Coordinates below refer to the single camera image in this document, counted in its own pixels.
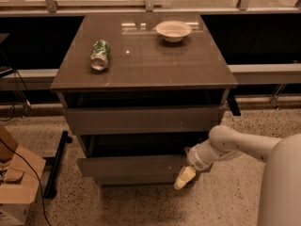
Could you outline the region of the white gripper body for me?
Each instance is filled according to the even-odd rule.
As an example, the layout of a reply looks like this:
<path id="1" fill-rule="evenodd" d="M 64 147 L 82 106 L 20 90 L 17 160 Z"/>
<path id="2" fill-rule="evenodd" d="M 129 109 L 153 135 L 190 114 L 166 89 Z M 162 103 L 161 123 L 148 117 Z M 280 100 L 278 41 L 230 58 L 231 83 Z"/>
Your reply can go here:
<path id="1" fill-rule="evenodd" d="M 188 165 L 193 167 L 196 171 L 205 171 L 208 169 L 212 164 L 201 158 L 200 153 L 202 152 L 203 147 L 200 144 L 197 144 L 191 148 L 190 153 L 186 155 Z"/>

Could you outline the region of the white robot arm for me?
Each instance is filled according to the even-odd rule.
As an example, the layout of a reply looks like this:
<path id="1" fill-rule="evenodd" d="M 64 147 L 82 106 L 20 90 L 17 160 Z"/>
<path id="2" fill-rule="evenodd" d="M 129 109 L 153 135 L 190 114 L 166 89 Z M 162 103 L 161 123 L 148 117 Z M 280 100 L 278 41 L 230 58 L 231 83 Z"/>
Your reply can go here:
<path id="1" fill-rule="evenodd" d="M 301 134 L 269 137 L 213 127 L 207 139 L 185 148 L 174 187 L 186 187 L 217 162 L 246 157 L 262 164 L 256 226 L 301 226 Z"/>

